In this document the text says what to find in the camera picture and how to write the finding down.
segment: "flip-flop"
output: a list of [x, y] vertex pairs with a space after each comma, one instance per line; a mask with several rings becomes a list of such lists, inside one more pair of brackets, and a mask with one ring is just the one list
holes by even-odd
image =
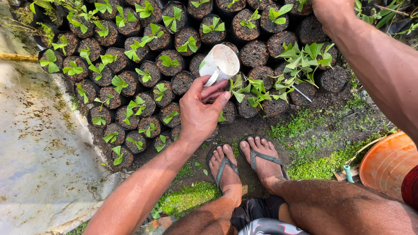
[[[208, 154], [208, 157], [206, 158], [206, 163], [208, 165], [209, 171], [210, 171], [209, 161], [210, 161], [210, 158], [213, 156], [213, 151], [215, 151], [218, 146], [222, 147], [223, 145], [224, 145], [223, 143], [218, 144], [210, 150], [210, 152]], [[231, 167], [231, 169], [235, 173], [237, 173], [238, 176], [240, 176], [240, 174], [238, 173], [237, 166], [235, 164], [233, 164], [231, 162], [231, 160], [229, 160], [229, 158], [227, 158], [227, 156], [225, 155], [224, 159], [222, 159], [221, 166], [219, 167], [219, 171], [218, 171], [218, 174], [216, 175], [216, 179], [215, 179], [216, 186], [219, 188], [219, 192], [221, 193], [221, 195], [223, 195], [223, 193], [222, 193], [221, 188], [219, 187], [219, 184], [221, 183], [222, 174], [224, 173], [224, 169], [225, 169], [226, 165], [229, 165], [229, 167]]]
[[[260, 137], [260, 140], [261, 139], [266, 139], [267, 141], [268, 141], [268, 139], [267, 138], [264, 138], [264, 137], [262, 137], [262, 136], [259, 136], [259, 135], [249, 135], [249, 136], [247, 136], [247, 137], [244, 137], [242, 140], [240, 140], [240, 143], [241, 143], [241, 141], [247, 141], [247, 139], [248, 139], [248, 137], [253, 137], [253, 138], [255, 138], [255, 137]], [[243, 153], [243, 151], [241, 150], [241, 145], [239, 145], [239, 148], [240, 148], [240, 152], [241, 152], [241, 154], [242, 154], [242, 156], [245, 158], [245, 155], [244, 155], [244, 153]], [[265, 159], [265, 160], [267, 160], [267, 161], [271, 161], [271, 162], [274, 162], [274, 163], [276, 163], [276, 164], [279, 164], [279, 165], [281, 165], [282, 167], [282, 173], [283, 173], [283, 177], [285, 178], [285, 179], [287, 179], [287, 180], [290, 180], [290, 178], [289, 178], [289, 175], [287, 174], [287, 172], [286, 172], [286, 170], [285, 170], [285, 168], [284, 168], [284, 166], [283, 166], [283, 163], [282, 163], [282, 161], [280, 161], [280, 159], [278, 159], [278, 158], [275, 158], [275, 157], [272, 157], [272, 156], [269, 156], [269, 155], [265, 155], [265, 154], [263, 154], [263, 153], [259, 153], [259, 152], [257, 152], [257, 151], [255, 151], [255, 150], [253, 150], [251, 147], [250, 147], [250, 161], [251, 161], [251, 168], [257, 173], [257, 165], [255, 164], [255, 157], [260, 157], [260, 158], [263, 158], [263, 159]]]

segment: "white plastic cup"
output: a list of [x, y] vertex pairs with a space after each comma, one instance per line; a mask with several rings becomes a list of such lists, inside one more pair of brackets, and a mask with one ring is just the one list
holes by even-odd
[[205, 87], [230, 79], [240, 71], [240, 61], [233, 50], [223, 44], [215, 45], [199, 66], [200, 76], [212, 75]]

